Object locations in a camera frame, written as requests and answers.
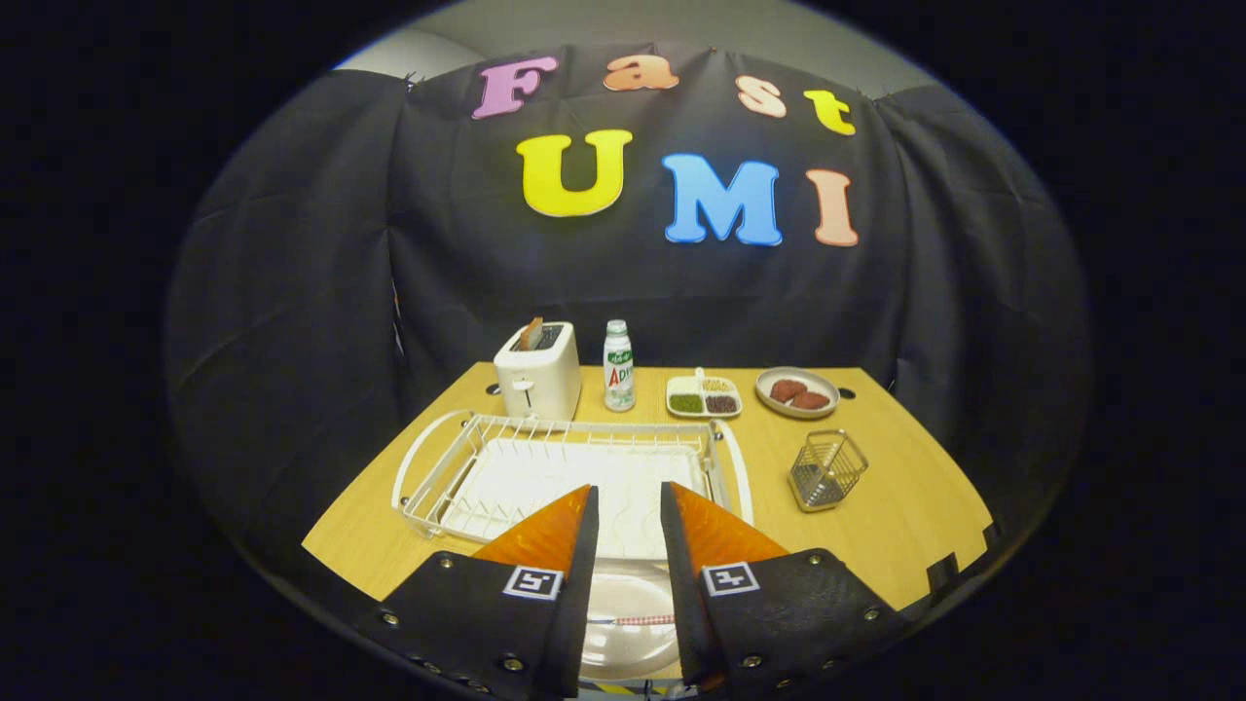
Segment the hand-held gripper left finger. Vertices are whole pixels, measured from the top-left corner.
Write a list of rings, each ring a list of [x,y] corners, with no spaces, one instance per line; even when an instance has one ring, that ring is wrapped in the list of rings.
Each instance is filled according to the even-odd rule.
[[[598,489],[582,486],[473,554],[427,557],[365,636],[459,700],[572,699],[597,545]]]

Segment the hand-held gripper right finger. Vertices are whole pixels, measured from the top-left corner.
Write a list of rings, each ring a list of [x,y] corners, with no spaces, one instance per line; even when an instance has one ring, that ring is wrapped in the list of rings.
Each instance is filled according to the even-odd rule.
[[[700,695],[819,695],[910,631],[824,547],[787,552],[682,484],[662,486],[660,523],[682,684]]]

